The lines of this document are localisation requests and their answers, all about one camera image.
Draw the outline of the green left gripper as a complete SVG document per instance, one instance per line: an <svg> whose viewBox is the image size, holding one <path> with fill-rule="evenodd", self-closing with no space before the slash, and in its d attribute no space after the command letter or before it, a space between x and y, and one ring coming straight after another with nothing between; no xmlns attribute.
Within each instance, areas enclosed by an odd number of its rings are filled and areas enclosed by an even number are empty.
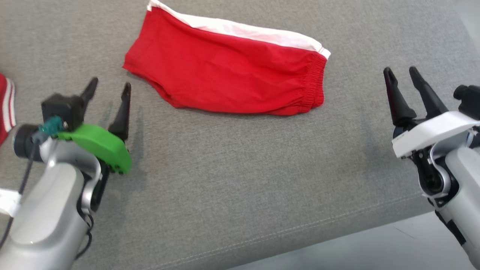
<svg viewBox="0 0 480 270"><path fill-rule="evenodd" d="M98 78L93 77L80 95L82 113L86 112L98 85ZM59 140L72 141L96 158L104 161L114 172L127 174L131 170L132 159L125 141L130 130L131 84L125 83L121 95L121 105L113 123L108 130L92 124L82 124L73 132L57 133Z"/></svg>

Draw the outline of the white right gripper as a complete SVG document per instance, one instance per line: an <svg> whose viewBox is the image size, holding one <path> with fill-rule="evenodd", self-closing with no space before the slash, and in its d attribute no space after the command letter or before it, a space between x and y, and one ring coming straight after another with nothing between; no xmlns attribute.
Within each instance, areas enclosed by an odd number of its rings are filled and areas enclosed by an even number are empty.
<svg viewBox="0 0 480 270"><path fill-rule="evenodd" d="M405 127L417 115L408 106L403 94L398 89L398 81L391 68L386 67L383 74L392 123L395 127ZM479 126L479 120L459 111L449 111L415 66L409 68L409 74L415 89L422 98L427 113L426 118L430 120L418 124L391 140L397 158L409 156L411 152L463 133L474 126Z"/></svg>

